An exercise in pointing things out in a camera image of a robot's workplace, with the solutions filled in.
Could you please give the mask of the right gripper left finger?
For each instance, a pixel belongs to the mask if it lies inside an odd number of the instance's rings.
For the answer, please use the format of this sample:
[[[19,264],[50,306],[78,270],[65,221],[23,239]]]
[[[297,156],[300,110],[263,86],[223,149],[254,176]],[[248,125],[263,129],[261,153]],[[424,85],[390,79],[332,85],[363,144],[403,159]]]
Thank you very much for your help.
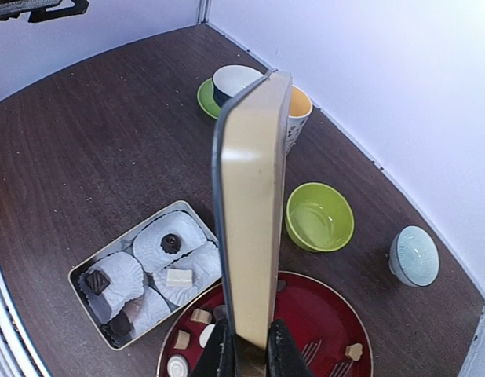
[[[235,352],[227,319],[216,322],[206,346],[193,370],[193,377],[233,377]]]

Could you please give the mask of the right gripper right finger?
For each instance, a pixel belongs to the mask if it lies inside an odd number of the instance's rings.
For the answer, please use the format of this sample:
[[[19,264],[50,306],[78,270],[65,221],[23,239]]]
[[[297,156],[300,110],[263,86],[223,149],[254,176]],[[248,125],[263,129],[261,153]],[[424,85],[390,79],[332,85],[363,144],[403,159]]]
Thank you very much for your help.
[[[272,377],[312,375],[282,319],[274,320],[269,328],[266,362],[268,375]]]

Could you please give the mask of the round red tray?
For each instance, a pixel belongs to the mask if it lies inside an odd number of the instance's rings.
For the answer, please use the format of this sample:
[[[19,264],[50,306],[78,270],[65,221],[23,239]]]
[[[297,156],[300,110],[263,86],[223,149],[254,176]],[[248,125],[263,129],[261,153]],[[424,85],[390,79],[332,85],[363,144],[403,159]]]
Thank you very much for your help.
[[[324,353],[338,359],[345,357],[345,348],[354,343],[363,344],[363,355],[353,361],[350,376],[372,376],[374,374],[373,352],[363,322],[352,306],[332,287],[309,276],[281,271],[279,279],[285,282],[277,293],[275,318],[286,322],[298,349],[315,339],[323,340]],[[157,376],[167,376],[167,361],[174,354],[183,355],[192,371],[202,354],[199,335],[204,324],[190,321],[196,308],[214,313],[224,304],[222,284],[217,283],[194,299],[173,323],[159,354]],[[173,348],[177,331],[188,331],[191,341],[186,350]]]

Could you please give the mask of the beige tin box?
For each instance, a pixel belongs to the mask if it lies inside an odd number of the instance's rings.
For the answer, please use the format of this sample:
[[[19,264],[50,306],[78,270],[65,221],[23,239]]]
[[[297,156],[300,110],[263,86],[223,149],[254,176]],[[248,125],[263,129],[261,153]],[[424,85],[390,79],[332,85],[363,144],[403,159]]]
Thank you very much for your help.
[[[160,246],[170,233],[181,238],[177,254],[166,254]],[[191,269],[192,287],[167,287],[167,269]],[[94,295],[84,281],[93,270],[100,270],[111,281],[101,295]],[[123,350],[183,309],[220,276],[216,236],[187,202],[178,200],[79,263],[68,279],[108,347]],[[102,325],[121,310],[131,321],[131,332],[113,339],[102,331]]]

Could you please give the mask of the bear print tin lid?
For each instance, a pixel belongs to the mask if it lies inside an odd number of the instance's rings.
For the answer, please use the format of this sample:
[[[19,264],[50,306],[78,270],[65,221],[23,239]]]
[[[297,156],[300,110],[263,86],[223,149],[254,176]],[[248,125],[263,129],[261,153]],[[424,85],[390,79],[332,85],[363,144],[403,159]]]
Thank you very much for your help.
[[[215,125],[213,205],[228,321],[265,349],[274,316],[292,76],[268,71],[225,103]]]

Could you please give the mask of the metal serving tongs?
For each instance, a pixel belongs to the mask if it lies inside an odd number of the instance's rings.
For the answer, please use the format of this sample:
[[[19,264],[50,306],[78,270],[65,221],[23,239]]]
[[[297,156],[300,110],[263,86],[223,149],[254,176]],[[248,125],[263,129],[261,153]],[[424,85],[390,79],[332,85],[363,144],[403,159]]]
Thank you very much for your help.
[[[327,356],[323,349],[323,340],[315,339],[304,345],[301,350],[306,365],[313,376],[350,376],[353,361],[344,357]]]

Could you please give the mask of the white rectangular chocolate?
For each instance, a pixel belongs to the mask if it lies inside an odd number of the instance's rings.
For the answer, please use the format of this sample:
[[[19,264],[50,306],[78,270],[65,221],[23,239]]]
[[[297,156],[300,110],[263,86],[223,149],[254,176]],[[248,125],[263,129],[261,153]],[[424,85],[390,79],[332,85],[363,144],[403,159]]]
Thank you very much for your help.
[[[167,269],[166,286],[189,288],[193,285],[193,271],[191,269]]]

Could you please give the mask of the dark swirl chocolate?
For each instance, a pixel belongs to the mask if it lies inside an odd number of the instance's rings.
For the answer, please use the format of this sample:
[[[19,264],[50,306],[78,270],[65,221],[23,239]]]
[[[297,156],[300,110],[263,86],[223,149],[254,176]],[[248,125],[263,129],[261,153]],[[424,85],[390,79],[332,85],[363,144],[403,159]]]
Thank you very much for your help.
[[[176,234],[166,234],[161,239],[160,246],[166,254],[177,254],[181,250],[181,238]]]

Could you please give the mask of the white heart chocolate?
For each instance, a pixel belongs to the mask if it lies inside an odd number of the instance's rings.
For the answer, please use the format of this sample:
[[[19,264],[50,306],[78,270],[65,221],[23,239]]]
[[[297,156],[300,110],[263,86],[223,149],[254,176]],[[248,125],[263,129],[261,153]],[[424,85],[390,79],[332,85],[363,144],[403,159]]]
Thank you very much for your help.
[[[215,324],[207,324],[199,335],[199,345],[204,349],[208,343],[211,334],[215,328]]]

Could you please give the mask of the white oval chocolate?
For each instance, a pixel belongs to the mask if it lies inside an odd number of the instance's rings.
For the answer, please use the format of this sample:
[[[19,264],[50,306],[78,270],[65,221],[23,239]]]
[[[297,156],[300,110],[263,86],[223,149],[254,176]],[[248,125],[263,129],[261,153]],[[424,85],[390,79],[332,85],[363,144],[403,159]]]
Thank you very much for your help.
[[[189,364],[187,359],[180,354],[174,354],[167,361],[167,373],[169,377],[188,377]]]

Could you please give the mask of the small beige round chocolate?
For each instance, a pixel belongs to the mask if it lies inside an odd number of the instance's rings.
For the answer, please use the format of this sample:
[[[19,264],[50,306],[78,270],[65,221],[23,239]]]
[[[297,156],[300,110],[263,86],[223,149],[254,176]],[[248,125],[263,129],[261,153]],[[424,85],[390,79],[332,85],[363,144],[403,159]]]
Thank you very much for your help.
[[[175,350],[186,350],[191,341],[191,334],[188,331],[178,330],[173,345]]]

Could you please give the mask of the beige cube chocolate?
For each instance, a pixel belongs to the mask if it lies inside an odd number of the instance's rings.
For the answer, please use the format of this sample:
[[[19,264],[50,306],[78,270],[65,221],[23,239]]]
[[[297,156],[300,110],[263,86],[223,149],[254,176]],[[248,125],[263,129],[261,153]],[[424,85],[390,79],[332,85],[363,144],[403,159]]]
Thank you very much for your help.
[[[211,324],[212,313],[205,309],[196,308],[192,311],[190,321],[200,324]]]

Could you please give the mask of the beige heart chocolate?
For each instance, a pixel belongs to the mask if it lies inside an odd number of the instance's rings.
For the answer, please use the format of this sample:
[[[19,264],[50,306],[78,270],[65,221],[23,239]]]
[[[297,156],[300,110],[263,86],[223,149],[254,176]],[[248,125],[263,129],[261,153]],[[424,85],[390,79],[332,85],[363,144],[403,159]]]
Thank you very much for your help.
[[[354,343],[345,348],[345,356],[351,361],[359,361],[363,355],[363,344]]]

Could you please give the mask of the dark chocolate in box corner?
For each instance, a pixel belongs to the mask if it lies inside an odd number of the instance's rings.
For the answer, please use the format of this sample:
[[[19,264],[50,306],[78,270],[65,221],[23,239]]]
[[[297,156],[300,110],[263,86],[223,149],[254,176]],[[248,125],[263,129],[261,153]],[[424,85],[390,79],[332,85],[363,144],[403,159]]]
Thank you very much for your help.
[[[102,325],[102,331],[113,339],[126,337],[131,332],[131,321],[124,310]]]

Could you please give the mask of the dark striped square chocolate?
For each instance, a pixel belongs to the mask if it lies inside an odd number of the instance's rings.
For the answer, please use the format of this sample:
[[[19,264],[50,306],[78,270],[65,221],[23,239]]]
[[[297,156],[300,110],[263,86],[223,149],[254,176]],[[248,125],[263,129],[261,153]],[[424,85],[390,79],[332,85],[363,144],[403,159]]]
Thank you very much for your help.
[[[100,270],[93,270],[84,276],[86,286],[94,295],[101,295],[111,281]]]

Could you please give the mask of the lime green bowl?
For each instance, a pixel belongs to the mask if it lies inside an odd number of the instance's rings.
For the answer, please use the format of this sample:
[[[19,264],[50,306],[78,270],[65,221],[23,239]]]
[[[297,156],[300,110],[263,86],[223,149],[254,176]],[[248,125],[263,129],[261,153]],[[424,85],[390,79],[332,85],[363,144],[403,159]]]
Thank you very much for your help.
[[[354,229],[352,208],[335,188],[307,182],[291,192],[286,203],[286,231],[299,248],[339,251],[349,243]]]

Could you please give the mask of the pale blue bowl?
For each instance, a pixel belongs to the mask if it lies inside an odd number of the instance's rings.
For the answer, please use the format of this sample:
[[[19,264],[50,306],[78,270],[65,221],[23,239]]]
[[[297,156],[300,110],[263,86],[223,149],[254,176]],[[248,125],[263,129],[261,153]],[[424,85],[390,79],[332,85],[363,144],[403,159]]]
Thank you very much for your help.
[[[439,253],[432,237],[416,225],[402,229],[392,241],[388,267],[409,287],[432,284],[439,273]]]

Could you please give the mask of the patterned mug yellow inside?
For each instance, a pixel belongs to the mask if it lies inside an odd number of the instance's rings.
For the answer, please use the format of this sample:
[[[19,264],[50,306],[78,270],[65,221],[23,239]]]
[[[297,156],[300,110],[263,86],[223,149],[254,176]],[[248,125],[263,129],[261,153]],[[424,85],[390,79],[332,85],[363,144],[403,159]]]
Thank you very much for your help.
[[[286,126],[286,153],[289,154],[296,144],[303,126],[308,121],[313,110],[313,104],[309,96],[297,86],[293,86],[289,116]]]

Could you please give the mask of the green saucer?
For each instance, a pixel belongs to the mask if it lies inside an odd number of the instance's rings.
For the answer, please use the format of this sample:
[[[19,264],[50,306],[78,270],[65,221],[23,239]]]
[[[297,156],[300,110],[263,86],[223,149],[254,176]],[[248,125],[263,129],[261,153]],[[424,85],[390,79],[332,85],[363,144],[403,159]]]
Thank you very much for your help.
[[[197,102],[199,107],[211,118],[217,119],[221,113],[221,107],[213,99],[213,81],[205,80],[197,90]]]

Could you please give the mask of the white and navy cup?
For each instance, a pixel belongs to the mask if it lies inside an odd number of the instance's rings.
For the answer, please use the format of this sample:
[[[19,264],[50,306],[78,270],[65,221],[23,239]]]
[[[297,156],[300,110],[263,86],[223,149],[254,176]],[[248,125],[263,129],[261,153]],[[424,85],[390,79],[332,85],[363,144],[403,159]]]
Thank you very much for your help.
[[[226,65],[218,68],[212,77],[213,100],[221,108],[225,102],[263,76],[254,68],[244,65]]]

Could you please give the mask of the right aluminium frame post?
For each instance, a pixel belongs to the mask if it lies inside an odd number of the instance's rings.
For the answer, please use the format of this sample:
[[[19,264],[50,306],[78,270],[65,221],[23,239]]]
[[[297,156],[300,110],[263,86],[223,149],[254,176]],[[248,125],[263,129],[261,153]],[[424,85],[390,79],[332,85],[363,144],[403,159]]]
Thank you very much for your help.
[[[209,22],[211,0],[198,0],[197,24]]]

